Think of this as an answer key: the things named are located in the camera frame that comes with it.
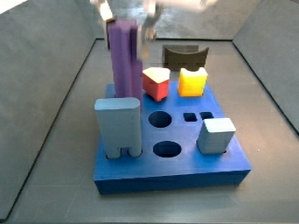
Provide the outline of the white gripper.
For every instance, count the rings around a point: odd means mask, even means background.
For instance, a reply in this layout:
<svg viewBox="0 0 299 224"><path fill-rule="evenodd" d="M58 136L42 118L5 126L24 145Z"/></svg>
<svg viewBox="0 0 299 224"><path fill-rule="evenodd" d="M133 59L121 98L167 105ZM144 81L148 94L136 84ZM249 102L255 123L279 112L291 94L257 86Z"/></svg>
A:
<svg viewBox="0 0 299 224"><path fill-rule="evenodd" d="M144 60L148 56L149 41L155 39L155 24L163 14L164 6L172 6L191 11L204 11L219 0L144 0L144 10L147 17L144 23L139 26L139 59ZM115 16L108 5L108 0L89 0L97 9L100 15L100 24L103 26L104 40L107 47L108 41L108 23L115 21Z"/></svg>

